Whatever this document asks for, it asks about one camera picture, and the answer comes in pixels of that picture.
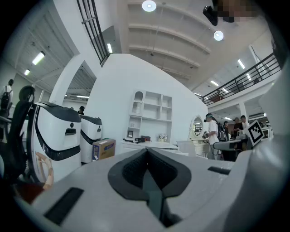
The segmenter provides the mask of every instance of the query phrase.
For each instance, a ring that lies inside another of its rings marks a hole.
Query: fluorescent light
[[[43,51],[41,51],[37,57],[35,57],[35,59],[32,61],[33,64],[38,64],[39,61],[41,61],[41,59],[45,56],[45,53]]]
[[[28,73],[30,73],[30,70],[29,70],[29,69],[27,69],[27,70],[25,71],[24,75],[27,76]]]
[[[107,45],[108,45],[109,53],[113,53],[113,51],[112,51],[112,47],[111,47],[111,44],[108,43]]]
[[[80,96],[80,95],[76,95],[76,97],[89,98],[88,96]]]
[[[240,59],[237,60],[239,62],[239,64],[241,65],[241,67],[244,69],[245,68],[245,65],[241,62]]]
[[[215,40],[217,41],[221,41],[223,39],[223,32],[221,31],[216,31],[214,34],[213,34],[213,37]]]
[[[212,84],[214,84],[215,86],[218,86],[219,84],[214,82],[214,81],[210,81]]]
[[[144,1],[142,3],[142,8],[143,8],[143,10],[145,10],[147,12],[154,11],[156,9],[156,3],[154,1],[150,1],[150,0]]]

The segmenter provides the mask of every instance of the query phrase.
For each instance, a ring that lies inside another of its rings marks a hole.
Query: round ceiling light
[[[145,11],[151,12],[151,11],[156,9],[156,3],[154,1],[150,1],[150,0],[144,1],[142,3],[142,8]]]
[[[221,41],[223,39],[223,32],[216,31],[213,35],[214,39],[217,41]]]

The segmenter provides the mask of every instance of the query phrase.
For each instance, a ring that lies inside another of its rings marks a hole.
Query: cardboard box
[[[102,160],[115,155],[116,140],[105,139],[92,144],[92,160]]]

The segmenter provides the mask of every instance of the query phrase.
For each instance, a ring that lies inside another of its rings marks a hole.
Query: balcony railing
[[[220,86],[216,90],[199,97],[207,106],[218,102],[222,99],[230,97],[240,91],[243,91],[260,81],[267,79],[268,77],[279,72],[280,66],[274,56],[270,54],[265,59],[243,72],[241,75],[232,79],[228,83]]]
[[[85,25],[88,36],[90,37],[94,50],[96,51],[100,60],[100,65],[103,66],[110,53],[107,51],[106,44],[102,35],[95,1],[77,0],[77,5],[82,15],[82,24]]]

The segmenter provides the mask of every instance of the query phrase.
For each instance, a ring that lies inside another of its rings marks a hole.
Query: ceiling
[[[255,97],[245,102],[245,108],[246,108],[246,113],[248,117],[250,115],[264,113],[264,111],[262,110],[262,107],[259,104],[260,98],[261,96]],[[241,111],[240,111],[239,105],[231,106],[231,107],[228,107],[219,111],[215,111],[215,112],[210,112],[210,113],[213,114],[213,116],[216,118],[218,122],[229,121],[227,119],[224,119],[224,117],[228,117],[233,120],[235,119],[235,117],[241,118]]]
[[[40,51],[45,53],[45,57],[37,65],[32,64]],[[50,93],[63,68],[73,56],[72,50],[42,2],[28,13],[2,53],[2,58],[22,77]],[[27,76],[24,75],[26,69],[30,70]],[[89,95],[95,79],[81,66],[73,77],[67,94]]]
[[[153,12],[144,11],[142,2],[128,0],[130,54],[159,67],[184,85],[224,42],[216,41],[214,32],[220,30],[227,35],[243,23],[230,24],[220,19],[218,26],[212,26],[203,15],[203,8],[212,5],[211,0],[156,0],[157,8]],[[249,49],[239,58],[248,67],[255,64]],[[242,73],[237,65],[233,61],[212,78],[220,84],[226,83]],[[196,93],[205,95],[214,89],[205,82]]]

